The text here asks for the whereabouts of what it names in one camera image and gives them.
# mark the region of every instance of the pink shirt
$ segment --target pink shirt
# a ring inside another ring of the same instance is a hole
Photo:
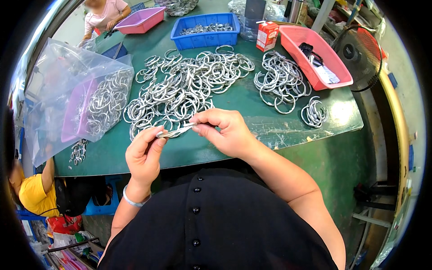
[[[90,34],[94,27],[99,29],[101,33],[105,32],[107,24],[117,18],[125,7],[127,7],[127,3],[123,0],[107,0],[102,14],[88,13],[86,15],[84,34]]]

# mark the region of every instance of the thermos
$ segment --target thermos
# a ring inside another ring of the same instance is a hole
[[[303,7],[304,0],[292,0],[288,2],[286,7],[286,13],[288,12],[289,7],[291,6],[291,10],[289,10],[289,18],[288,22],[297,24],[299,22],[300,12]]]

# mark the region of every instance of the black button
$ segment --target black button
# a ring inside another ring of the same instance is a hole
[[[198,247],[198,246],[200,246],[200,244],[201,244],[201,241],[199,239],[194,239],[192,241],[192,245],[194,245],[194,247]]]

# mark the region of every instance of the black shirt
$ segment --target black shirt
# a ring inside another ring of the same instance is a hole
[[[256,178],[201,170],[152,196],[99,269],[337,269],[316,231]]]

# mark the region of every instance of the pink plastic tray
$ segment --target pink plastic tray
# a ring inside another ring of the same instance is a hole
[[[84,104],[83,108],[87,108],[89,103],[89,99],[92,96],[92,93],[97,89],[98,84],[95,79],[91,81],[87,81],[77,87],[75,87],[72,91],[72,94],[69,98],[69,103],[67,104],[66,113],[64,116],[63,129],[61,132],[61,141],[63,143],[68,142],[73,139],[81,138],[80,135],[87,134],[86,125],[87,125],[87,113],[84,109],[79,118],[78,130],[75,131],[75,116],[76,116],[76,108],[80,103],[80,99],[82,95],[84,95]]]
[[[138,10],[125,18],[114,29],[122,34],[144,34],[150,28],[163,20],[165,6]]]
[[[351,74],[346,69],[342,60],[317,32],[307,27],[293,25],[281,25],[279,27],[279,32],[281,33],[280,42],[282,46],[302,69],[315,91],[334,89],[353,84],[353,77],[351,77]],[[336,74],[340,80],[339,83],[328,84],[321,79],[312,63],[300,50],[299,46],[302,42],[306,42],[314,47],[314,52],[321,56],[324,64]]]

